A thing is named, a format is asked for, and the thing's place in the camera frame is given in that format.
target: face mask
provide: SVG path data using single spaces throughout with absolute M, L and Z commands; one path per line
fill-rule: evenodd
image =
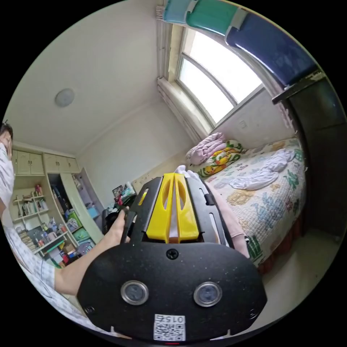
M 14 184 L 14 172 L 12 161 L 8 159 L 7 150 L 0 143 L 0 198 L 6 208 L 9 206 Z

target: ceiling light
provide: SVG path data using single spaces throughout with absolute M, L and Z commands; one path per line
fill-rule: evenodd
M 69 106 L 75 98 L 75 93 L 70 88 L 61 90 L 55 97 L 55 103 L 59 107 Z

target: wooden headboard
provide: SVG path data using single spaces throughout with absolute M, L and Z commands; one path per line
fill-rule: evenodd
M 148 171 L 141 177 L 137 178 L 136 180 L 132 181 L 131 184 L 133 185 L 136 193 L 139 193 L 142 186 L 147 183 L 148 181 L 152 180 L 153 178 L 163 176 L 163 174 L 168 172 L 174 172 L 179 165 L 185 165 L 185 155 L 188 152 L 189 149 L 177 153 L 176 155 L 170 157 L 168 160 L 164 161 L 163 163 L 159 164 L 152 170 Z

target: sticker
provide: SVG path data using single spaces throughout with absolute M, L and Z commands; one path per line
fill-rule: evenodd
M 154 315 L 153 339 L 185 341 L 185 316 Z

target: person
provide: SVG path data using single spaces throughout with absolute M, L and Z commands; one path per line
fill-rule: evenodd
M 38 292 L 65 317 L 95 332 L 115 337 L 125 337 L 116 332 L 108 332 L 98 328 L 62 295 L 77 295 L 89 264 L 99 254 L 119 245 L 125 223 L 124 211 L 120 212 L 109 232 L 92 250 L 65 268 L 58 269 L 35 256 L 15 231 L 9 214 L 8 206 L 14 186 L 14 171 L 11 161 L 12 141 L 13 129 L 5 122 L 0 128 L 0 220 L 19 266 Z

